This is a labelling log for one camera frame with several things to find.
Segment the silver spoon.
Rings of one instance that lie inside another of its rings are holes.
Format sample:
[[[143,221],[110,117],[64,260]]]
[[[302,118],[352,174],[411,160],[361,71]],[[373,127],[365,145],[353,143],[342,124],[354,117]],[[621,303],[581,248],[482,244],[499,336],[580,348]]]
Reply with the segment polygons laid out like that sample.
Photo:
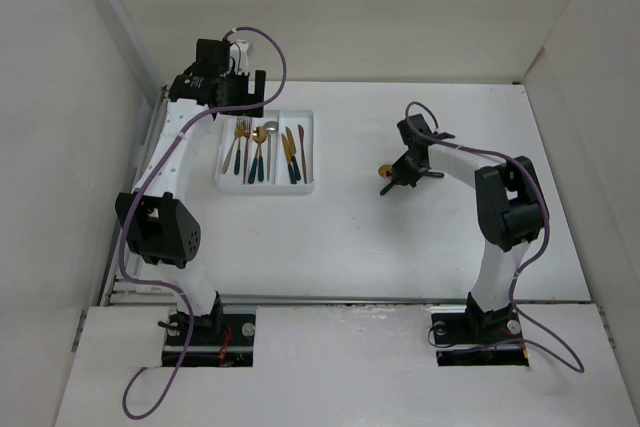
[[[267,181],[271,182],[274,176],[275,135],[279,132],[279,123],[276,120],[270,120],[264,124],[264,127],[267,133]]]

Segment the silver rose fork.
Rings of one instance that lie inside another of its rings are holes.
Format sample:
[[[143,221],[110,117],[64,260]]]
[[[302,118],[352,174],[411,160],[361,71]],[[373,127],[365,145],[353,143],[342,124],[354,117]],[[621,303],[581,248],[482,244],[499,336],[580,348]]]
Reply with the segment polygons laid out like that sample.
[[[235,137],[235,128],[234,128],[234,132],[233,132],[233,140],[231,143],[231,146],[227,152],[227,155],[224,159],[223,165],[222,165],[222,170],[221,173],[222,174],[226,174],[229,170],[229,167],[231,165],[231,161],[235,160],[235,154],[236,154],[236,145],[237,145],[237,140]]]

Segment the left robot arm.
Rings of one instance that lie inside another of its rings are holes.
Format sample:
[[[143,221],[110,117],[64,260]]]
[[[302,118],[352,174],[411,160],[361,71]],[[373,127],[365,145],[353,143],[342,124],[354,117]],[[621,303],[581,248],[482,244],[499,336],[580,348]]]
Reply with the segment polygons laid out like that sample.
[[[199,146],[216,118],[213,108],[264,99],[266,73],[249,71],[249,47],[244,40],[197,41],[195,61],[169,88],[165,122],[145,173],[115,203],[131,252],[172,286],[177,312],[169,325],[177,340],[194,345],[221,342],[224,314],[218,292],[194,261],[201,228],[183,200]]]

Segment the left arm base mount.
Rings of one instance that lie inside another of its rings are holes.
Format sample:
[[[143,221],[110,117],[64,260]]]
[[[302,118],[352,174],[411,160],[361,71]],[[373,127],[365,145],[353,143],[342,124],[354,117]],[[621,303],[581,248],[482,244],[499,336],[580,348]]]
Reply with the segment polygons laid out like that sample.
[[[187,348],[183,367],[252,367],[255,340],[254,314],[223,314],[221,322],[208,329],[197,320]],[[186,340],[188,317],[173,313],[168,322],[159,322],[166,330],[161,354],[163,367],[175,367]]]

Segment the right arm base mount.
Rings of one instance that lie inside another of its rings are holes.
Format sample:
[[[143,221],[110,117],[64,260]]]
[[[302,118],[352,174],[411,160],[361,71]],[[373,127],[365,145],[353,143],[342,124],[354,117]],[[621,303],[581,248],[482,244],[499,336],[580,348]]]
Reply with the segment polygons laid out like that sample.
[[[436,348],[439,367],[529,366],[526,349],[519,343],[490,346],[521,338],[507,322],[479,327],[461,312],[433,313],[431,319],[429,342]]]

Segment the gold knife green handle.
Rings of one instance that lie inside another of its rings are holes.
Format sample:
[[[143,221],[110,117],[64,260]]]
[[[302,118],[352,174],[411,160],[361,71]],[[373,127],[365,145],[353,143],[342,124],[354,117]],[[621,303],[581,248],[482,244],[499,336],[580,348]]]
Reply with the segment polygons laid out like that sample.
[[[295,184],[297,184],[297,177],[296,177],[296,174],[295,174],[294,168],[293,168],[293,163],[292,163],[292,158],[291,158],[291,154],[290,154],[290,150],[289,150],[288,140],[287,140],[287,137],[286,137],[286,135],[284,133],[281,134],[281,140],[282,140],[282,145],[283,145],[283,149],[284,149],[285,160],[287,162],[289,180],[290,180],[292,185],[295,185]]]
[[[296,182],[301,181],[302,175],[301,175],[300,168],[296,158],[296,145],[295,145],[293,133],[289,127],[286,127],[286,137],[287,137],[288,148],[289,148],[289,156],[290,156],[294,176],[296,178]]]

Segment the gold fork green handle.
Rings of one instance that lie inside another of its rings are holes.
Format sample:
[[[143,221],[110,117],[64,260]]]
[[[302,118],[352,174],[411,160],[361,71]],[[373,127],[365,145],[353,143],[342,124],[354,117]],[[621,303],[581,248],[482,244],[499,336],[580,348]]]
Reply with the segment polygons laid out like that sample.
[[[241,168],[241,144],[242,144],[242,139],[245,138],[245,134],[249,129],[250,129],[249,119],[246,118],[246,117],[239,118],[237,123],[236,123],[236,128],[235,128],[235,137],[236,137],[236,140],[237,140],[236,154],[235,154],[235,160],[234,160],[234,174],[235,175],[239,175],[240,174],[240,168]]]

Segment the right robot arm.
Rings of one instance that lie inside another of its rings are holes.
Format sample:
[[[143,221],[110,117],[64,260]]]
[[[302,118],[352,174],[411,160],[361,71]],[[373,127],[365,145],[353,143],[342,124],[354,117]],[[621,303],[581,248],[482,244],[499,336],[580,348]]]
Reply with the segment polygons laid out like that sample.
[[[379,169],[389,179],[381,190],[415,187],[424,178],[450,176],[475,193],[477,222],[485,239],[478,278],[461,313],[434,314],[439,345],[501,341],[519,332],[514,307],[517,279],[525,254],[540,234],[548,233],[549,212],[538,177],[527,157],[457,145],[454,136],[431,130],[421,114],[397,124],[405,153]]]

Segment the rose gold knife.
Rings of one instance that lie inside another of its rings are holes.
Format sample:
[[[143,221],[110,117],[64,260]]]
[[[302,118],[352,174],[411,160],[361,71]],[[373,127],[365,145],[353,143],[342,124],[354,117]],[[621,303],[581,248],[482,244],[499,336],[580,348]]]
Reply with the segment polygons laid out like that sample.
[[[307,175],[307,161],[306,161],[306,153],[305,153],[305,138],[304,138],[304,127],[300,124],[298,124],[298,134],[299,134],[299,141],[300,141],[300,151],[301,151],[301,160],[302,160],[302,173],[303,173],[303,180],[305,184],[308,184],[308,175]]]

